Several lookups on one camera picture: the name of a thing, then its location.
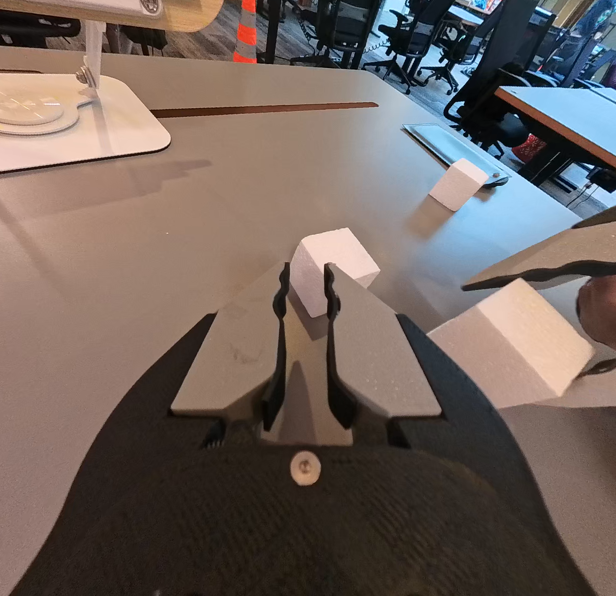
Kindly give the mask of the white hard foam cube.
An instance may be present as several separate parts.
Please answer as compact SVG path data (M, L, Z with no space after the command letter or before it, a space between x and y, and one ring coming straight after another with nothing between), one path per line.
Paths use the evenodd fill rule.
M428 337L498 409L557 398L554 389L477 306L436 327Z
M349 228L304 237L290 263L290 284L307 314L317 318L327 313L325 264L334 263L367 288L380 268Z
M428 196L455 213L489 180L489 175L466 158L449 166Z
M478 311L498 332L515 357L538 376L541 391L534 401L562 397L595 350L578 331L521 278L477 304Z

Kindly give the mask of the grey flat tray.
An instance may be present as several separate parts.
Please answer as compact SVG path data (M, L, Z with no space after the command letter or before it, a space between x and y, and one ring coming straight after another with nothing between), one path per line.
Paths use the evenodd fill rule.
M495 189L506 184L511 174L492 156L461 140L437 123L403 124L402 129L442 164L449 167L465 159L488 175L484 189Z

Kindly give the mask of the black office chair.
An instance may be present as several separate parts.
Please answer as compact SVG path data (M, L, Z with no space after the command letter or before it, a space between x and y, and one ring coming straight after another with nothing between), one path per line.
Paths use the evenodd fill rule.
M334 69L357 68L372 31L381 0L317 0L317 9L300 10L300 21L313 27L317 45L312 55L289 60Z
M539 0L503 0L496 10L483 56L473 74L446 105L453 128L487 151L513 148L529 135L512 107L497 96L501 86L529 86L526 71L555 18L536 7Z
M428 53L439 26L455 1L428 0L413 18L391 10L397 18L396 25L381 24L378 31L389 39L386 54L392 54L392 57L383 61L365 62L362 69L373 67L374 72L379 72L381 67L385 67L383 79L385 80L390 74L396 75L406 84L405 94L409 95L412 86L418 85L414 81L414 75L421 60Z

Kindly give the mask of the white stand with wooden board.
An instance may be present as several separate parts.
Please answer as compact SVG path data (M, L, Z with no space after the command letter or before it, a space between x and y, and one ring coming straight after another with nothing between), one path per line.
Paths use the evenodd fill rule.
M86 51L75 74L1 74L1 174L151 154L171 135L129 89L102 75L107 23L193 32L224 0L1 0L1 10L79 20Z

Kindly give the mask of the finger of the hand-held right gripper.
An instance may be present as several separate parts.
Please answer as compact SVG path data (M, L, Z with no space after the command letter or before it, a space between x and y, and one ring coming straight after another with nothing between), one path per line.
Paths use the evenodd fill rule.
M519 278L545 283L568 276L614 275L615 207L610 207L489 266L461 289L499 289Z
M600 361L580 373L558 400L560 407L614 407L615 360Z

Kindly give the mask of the red patterned bag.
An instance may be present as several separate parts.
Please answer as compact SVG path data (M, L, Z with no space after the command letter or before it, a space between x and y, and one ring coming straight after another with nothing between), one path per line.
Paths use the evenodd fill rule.
M530 134L526 141L511 149L511 153L522 163L526 164L539 154L546 143L534 134Z

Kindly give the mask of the person's right hand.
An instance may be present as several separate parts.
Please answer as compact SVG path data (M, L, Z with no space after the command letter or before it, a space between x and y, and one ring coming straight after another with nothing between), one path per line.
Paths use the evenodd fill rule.
M586 334L615 350L615 276L586 281L578 292L576 308Z

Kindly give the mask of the wood edged side table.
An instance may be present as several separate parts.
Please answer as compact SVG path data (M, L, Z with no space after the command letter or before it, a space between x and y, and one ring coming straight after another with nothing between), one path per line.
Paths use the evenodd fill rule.
M519 175L539 187L572 161L615 169L615 103L585 89L502 86L495 97L510 105L545 143Z

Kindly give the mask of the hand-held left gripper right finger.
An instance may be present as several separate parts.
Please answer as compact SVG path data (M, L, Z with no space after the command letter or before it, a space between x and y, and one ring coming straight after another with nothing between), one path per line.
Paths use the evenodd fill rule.
M437 417L442 409L395 311L334 263L325 264L328 405L346 430Z

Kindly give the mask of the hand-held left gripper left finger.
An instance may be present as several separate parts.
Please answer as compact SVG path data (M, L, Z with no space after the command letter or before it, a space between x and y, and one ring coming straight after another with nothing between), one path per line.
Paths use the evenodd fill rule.
M171 404L173 415L272 429L285 398L289 284L290 264L279 262L216 312Z

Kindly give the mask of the orange traffic cone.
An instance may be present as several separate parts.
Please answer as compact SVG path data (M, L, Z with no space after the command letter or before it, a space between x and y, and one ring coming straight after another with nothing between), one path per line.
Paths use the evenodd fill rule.
M256 0L242 0L233 61L236 63L258 63L256 45Z

